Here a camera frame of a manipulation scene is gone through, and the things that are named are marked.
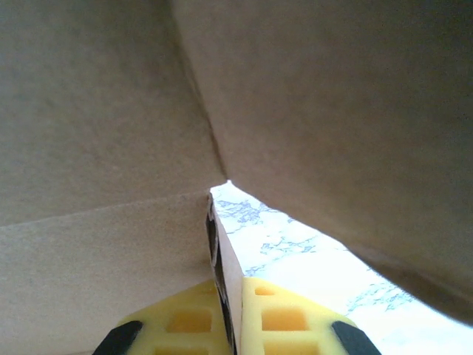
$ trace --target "cardboard edge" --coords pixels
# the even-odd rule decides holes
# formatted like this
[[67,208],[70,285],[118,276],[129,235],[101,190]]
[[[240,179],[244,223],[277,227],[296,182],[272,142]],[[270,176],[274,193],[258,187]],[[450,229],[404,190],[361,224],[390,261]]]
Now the cardboard edge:
[[205,222],[211,267],[222,308],[228,344],[233,355],[240,354],[242,326],[243,272],[228,235],[218,217],[214,199],[209,195]]
[[196,79],[195,76],[195,71],[194,67],[192,65],[191,59],[188,57],[188,53],[186,50],[186,46],[183,43],[183,35],[181,31],[181,26],[180,26],[180,21],[178,19],[178,10],[177,8],[179,7],[179,4],[177,4],[178,1],[176,0],[171,0],[169,1],[169,6],[171,7],[171,14],[172,14],[172,20],[173,20],[173,31],[174,31],[174,40],[176,41],[177,44],[177,51],[178,51],[178,56],[180,59],[180,65],[183,68],[184,74],[186,75],[186,78],[188,80],[188,83],[192,89],[192,92],[194,93],[194,97],[196,98],[197,102],[199,103],[199,108],[201,110],[201,113],[203,114],[203,117],[206,118],[207,123],[210,127],[210,132],[211,132],[211,138],[212,138],[212,144],[214,145],[214,152],[217,156],[218,163],[220,165],[220,169],[223,173],[223,175],[229,179],[228,177],[228,170],[225,164],[225,160],[223,159],[222,152],[220,149],[220,145],[218,144],[217,137],[214,131],[214,127],[212,126],[212,121],[210,119],[210,115],[207,110],[207,106],[205,104],[205,100],[202,96],[202,93],[200,91],[200,85]]

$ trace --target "cardboard box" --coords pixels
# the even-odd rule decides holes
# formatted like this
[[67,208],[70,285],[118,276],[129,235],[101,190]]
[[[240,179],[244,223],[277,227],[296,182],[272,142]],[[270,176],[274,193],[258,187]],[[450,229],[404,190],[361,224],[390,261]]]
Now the cardboard box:
[[0,1],[0,353],[91,350],[212,277],[227,179],[472,324],[471,10],[173,6]]

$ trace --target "white marble surface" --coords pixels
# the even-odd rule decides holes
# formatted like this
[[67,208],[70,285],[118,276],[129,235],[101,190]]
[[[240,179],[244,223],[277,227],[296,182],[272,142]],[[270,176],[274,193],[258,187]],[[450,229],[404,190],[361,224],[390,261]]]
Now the white marble surface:
[[230,183],[212,193],[246,275],[347,315],[383,355],[473,354],[473,328],[418,302],[334,239],[269,209]]

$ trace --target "cardboard divider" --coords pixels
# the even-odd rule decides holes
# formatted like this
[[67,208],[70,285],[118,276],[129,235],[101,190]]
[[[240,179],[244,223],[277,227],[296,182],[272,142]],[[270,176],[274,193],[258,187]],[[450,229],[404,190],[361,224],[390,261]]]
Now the cardboard divider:
[[208,244],[215,283],[219,292],[228,344],[234,355],[240,354],[242,323],[243,272],[225,229],[209,198],[207,220]]

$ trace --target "yellow plastic part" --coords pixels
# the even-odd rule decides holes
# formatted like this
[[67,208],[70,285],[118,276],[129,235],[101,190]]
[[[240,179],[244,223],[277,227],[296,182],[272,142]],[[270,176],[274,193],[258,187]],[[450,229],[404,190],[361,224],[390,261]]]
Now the yellow plastic part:
[[123,319],[143,323],[126,355],[231,355],[213,280]]
[[331,325],[348,318],[256,277],[243,280],[242,355],[347,355]]

